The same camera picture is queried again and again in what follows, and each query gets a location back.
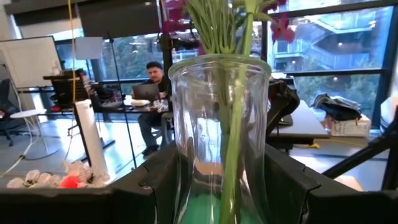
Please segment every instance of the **man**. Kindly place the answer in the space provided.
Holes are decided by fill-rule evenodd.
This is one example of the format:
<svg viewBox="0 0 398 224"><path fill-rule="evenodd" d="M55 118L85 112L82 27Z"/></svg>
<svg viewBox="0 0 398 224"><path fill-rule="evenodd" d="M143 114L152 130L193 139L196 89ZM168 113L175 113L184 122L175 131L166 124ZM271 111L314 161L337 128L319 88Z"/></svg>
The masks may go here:
<svg viewBox="0 0 398 224"><path fill-rule="evenodd" d="M160 97L162 99L166 98L169 89L169 81L167 77L163 76L162 65L159 62L149 62L147 64L147 72L149 79L142 84L157 84ZM152 135L152 127L161 126L161 122L162 115L157 113L144 113L138 117L142 138L146 144L146 149L142 152L144 156L148 156L158 150L159 145L156 142L155 136Z"/></svg>

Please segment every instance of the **white cylinder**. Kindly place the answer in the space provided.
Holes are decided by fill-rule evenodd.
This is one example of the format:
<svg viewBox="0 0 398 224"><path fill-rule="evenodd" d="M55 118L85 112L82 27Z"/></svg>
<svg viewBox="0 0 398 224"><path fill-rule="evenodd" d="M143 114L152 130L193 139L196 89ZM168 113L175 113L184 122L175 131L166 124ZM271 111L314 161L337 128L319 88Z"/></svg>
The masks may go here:
<svg viewBox="0 0 398 224"><path fill-rule="evenodd" d="M91 168L95 176L108 174L103 147L98 133L95 114L91 100L75 103L78 119L80 120L82 139L85 141L87 156L90 157Z"/></svg>

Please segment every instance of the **dark hair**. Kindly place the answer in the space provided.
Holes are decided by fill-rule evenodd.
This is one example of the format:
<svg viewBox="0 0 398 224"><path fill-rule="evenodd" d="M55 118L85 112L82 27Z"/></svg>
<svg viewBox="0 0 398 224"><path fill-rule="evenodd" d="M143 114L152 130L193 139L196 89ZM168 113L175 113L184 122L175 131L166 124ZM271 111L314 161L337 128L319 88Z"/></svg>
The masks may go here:
<svg viewBox="0 0 398 224"><path fill-rule="evenodd" d="M149 62L147 64L147 69L154 68L154 67L163 69L163 66L159 62Z"/></svg>

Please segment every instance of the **white box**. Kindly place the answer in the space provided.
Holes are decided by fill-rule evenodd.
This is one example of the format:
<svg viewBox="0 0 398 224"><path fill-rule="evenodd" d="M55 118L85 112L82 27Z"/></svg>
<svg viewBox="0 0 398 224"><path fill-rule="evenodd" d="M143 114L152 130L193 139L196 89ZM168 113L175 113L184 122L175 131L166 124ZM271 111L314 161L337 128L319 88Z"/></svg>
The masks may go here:
<svg viewBox="0 0 398 224"><path fill-rule="evenodd" d="M334 121L330 116L326 116L326 126L331 136L368 137L372 122L365 115L361 116L361 119L351 121Z"/></svg>

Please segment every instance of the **glass vase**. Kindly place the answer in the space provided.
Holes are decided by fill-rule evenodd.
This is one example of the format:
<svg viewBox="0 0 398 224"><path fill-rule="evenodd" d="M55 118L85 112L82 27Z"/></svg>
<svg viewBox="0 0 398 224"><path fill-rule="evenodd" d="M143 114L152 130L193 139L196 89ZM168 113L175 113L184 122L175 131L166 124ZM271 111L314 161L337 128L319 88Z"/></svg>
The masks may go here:
<svg viewBox="0 0 398 224"><path fill-rule="evenodd" d="M266 62L233 54L203 55L170 68L180 158L174 223L267 223L264 148L270 75ZM240 114L234 110L239 105ZM240 123L235 161L228 154L230 139L236 137L233 120ZM232 163L235 171L224 172ZM223 195L231 186L227 175L228 180L235 176L230 198ZM226 213L229 217L220 219Z"/></svg>

